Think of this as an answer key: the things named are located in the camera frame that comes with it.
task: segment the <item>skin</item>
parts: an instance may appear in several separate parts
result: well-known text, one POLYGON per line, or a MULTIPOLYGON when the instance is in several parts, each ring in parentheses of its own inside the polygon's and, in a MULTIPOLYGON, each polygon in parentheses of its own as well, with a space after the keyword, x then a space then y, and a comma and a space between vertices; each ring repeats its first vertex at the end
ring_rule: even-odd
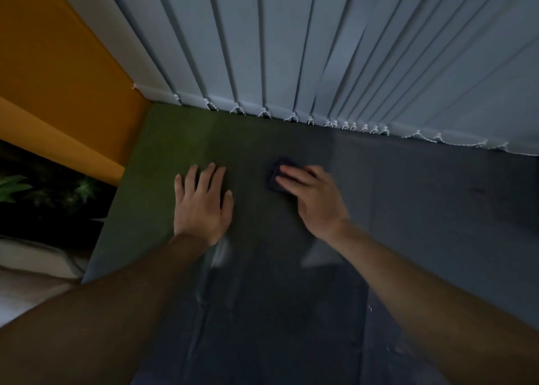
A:
MULTIPOLYGON (((539 333, 411 264, 348 215, 321 167, 282 167, 307 229, 347 258, 395 320, 455 384, 539 383, 539 333)), ((42 303, 0 329, 9 384, 129 383, 186 268, 225 234, 233 197, 225 168, 175 179, 174 238, 130 266, 42 303)))

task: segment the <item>gray vertical blinds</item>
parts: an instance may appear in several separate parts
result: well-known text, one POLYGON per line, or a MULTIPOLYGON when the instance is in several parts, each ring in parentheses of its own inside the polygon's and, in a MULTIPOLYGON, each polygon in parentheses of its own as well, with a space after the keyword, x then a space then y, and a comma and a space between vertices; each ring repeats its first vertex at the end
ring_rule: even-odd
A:
POLYGON ((539 0, 115 2, 167 100, 539 154, 539 0))

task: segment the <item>finger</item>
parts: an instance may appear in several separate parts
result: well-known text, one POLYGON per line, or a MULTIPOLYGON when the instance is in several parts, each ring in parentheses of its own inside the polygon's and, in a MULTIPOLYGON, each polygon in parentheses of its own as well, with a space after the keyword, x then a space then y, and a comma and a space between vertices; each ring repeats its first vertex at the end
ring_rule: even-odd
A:
POLYGON ((225 167, 220 167, 215 171, 215 174, 213 174, 213 177, 211 179, 211 186, 210 186, 210 192, 215 193, 216 195, 220 195, 221 193, 221 187, 223 186, 223 178, 225 177, 225 167))
POLYGON ((229 228, 232 223, 232 210, 234 209, 234 198, 232 191, 225 192, 223 197, 223 206, 221 208, 221 226, 223 227, 223 233, 229 228))
POLYGON ((176 175, 174 179, 174 193, 176 194, 176 204, 178 205, 183 200, 182 176, 180 174, 176 175))
POLYGON ((304 185, 313 185, 316 182, 316 178, 303 169, 282 165, 280 170, 282 173, 287 174, 291 178, 297 179, 304 185))
POLYGON ((283 176, 276 176, 275 180, 288 192, 297 197, 303 196, 303 194, 307 190, 307 187, 305 185, 302 185, 299 182, 294 181, 293 179, 288 179, 283 176))
POLYGON ((207 187, 210 185, 210 179, 213 175, 213 171, 215 171, 215 164, 212 162, 200 173, 197 191, 207 192, 207 187))
POLYGON ((195 193, 195 181, 197 178, 198 165, 192 165, 185 176, 185 196, 193 196, 195 193))
POLYGON ((307 165, 304 168, 307 172, 314 175, 317 179, 326 179, 327 173, 320 165, 307 165))

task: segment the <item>person's right arm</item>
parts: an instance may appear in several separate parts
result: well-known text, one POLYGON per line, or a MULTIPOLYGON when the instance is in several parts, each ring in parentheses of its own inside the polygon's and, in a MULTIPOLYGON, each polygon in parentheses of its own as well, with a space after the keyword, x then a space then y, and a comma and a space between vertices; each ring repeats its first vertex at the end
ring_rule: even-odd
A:
POLYGON ((307 229, 342 254, 408 336, 454 384, 539 384, 539 332, 452 286, 372 239, 350 221, 321 167, 281 167, 307 229))

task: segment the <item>hand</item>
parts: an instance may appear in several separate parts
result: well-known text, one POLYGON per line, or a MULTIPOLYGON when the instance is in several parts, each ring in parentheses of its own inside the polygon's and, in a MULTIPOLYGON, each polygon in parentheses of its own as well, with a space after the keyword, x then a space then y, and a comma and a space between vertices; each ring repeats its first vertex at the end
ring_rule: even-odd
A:
POLYGON ((183 233, 199 237, 204 239, 208 246, 212 246, 223 237, 232 222, 234 199, 232 191, 226 191, 221 207, 221 186, 225 167, 215 171, 215 164, 209 164, 206 170, 200 173, 198 186, 195 188, 197 170, 197 165, 189 169, 185 177, 185 191, 182 176, 177 175, 174 180, 176 192, 174 235, 183 233))
POLYGON ((324 169, 309 165, 304 169, 281 166, 281 172, 293 179, 278 176, 277 182, 298 197, 298 212, 307 229, 329 244, 350 216, 337 184, 324 169))

